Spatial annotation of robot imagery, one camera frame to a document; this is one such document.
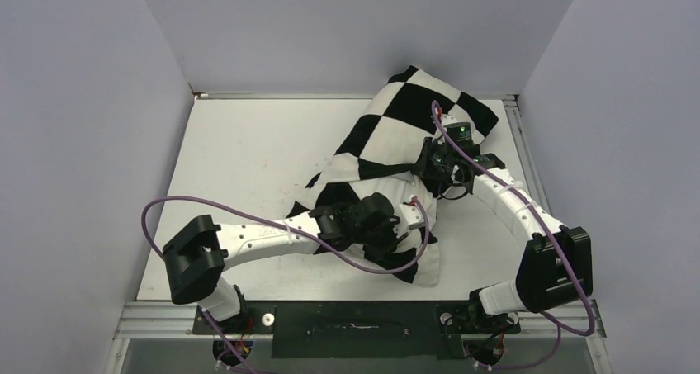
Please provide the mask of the black white checkered pillowcase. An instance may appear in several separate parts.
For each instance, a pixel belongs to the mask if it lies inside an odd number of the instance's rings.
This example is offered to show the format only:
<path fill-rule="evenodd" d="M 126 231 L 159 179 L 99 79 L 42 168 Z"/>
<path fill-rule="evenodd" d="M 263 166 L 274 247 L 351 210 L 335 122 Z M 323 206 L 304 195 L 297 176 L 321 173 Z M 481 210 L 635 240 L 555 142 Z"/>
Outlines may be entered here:
<path fill-rule="evenodd" d="M 289 215 L 296 216 L 323 206 L 359 208 L 362 201 L 376 202 L 375 196 L 380 193 L 359 199 L 349 186 L 350 182 L 401 173 L 414 175 L 412 168 L 423 140 L 438 132 L 433 123 L 434 102 L 442 108 L 442 114 L 469 123 L 471 138 L 477 144 L 485 140 L 499 121 L 488 106 L 471 95 L 422 69 L 409 66 L 403 73 L 392 76 L 374 96 L 328 163 L 295 199 Z M 431 198 L 429 207 L 420 203 L 433 223 L 438 196 L 414 176 L 425 195 Z M 397 206 L 383 197 L 382 209 Z"/>

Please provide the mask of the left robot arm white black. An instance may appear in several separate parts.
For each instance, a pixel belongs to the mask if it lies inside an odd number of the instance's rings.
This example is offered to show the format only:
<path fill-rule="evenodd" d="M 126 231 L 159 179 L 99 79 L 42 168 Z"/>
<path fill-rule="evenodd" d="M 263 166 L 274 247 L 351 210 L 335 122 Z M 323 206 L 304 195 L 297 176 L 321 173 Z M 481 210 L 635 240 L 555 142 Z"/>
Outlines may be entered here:
<path fill-rule="evenodd" d="M 162 250 L 172 303 L 198 304 L 226 333 L 243 328 L 246 310 L 243 293 L 223 279 L 223 272 L 289 254 L 342 257 L 354 244 L 369 253 L 389 253 L 401 237 L 428 225 L 428 214 L 417 198 L 394 205 L 380 193 L 282 220 L 247 218 L 246 224 L 231 225 L 199 215 Z"/>

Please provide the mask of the white pillow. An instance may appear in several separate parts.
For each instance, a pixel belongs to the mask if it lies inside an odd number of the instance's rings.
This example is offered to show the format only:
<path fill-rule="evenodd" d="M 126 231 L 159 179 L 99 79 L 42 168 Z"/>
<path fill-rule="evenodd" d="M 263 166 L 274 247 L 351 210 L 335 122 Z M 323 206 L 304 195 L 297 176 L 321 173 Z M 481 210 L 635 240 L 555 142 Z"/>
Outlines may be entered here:
<path fill-rule="evenodd" d="M 426 207 L 431 204 L 431 198 L 425 195 L 418 179 L 410 173 L 359 180 L 350 182 L 349 186 L 359 199 L 380 193 L 393 205 L 411 202 L 414 196 Z"/>

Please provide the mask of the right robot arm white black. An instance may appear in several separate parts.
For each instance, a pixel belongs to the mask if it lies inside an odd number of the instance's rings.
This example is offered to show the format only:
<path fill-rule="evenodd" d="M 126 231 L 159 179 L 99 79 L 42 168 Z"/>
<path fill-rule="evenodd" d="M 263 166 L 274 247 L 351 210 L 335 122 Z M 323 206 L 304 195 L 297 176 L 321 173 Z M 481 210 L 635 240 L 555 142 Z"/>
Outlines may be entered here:
<path fill-rule="evenodd" d="M 413 172 L 425 182 L 435 182 L 438 193 L 463 187 L 502 221 L 523 248 L 513 279 L 471 293 L 474 302 L 466 309 L 466 319 L 473 329 L 490 329 L 501 314 L 542 313 L 591 296 L 589 234 L 547 213 L 496 154 L 481 153 L 469 123 L 446 125 L 438 135 L 425 138 Z"/>

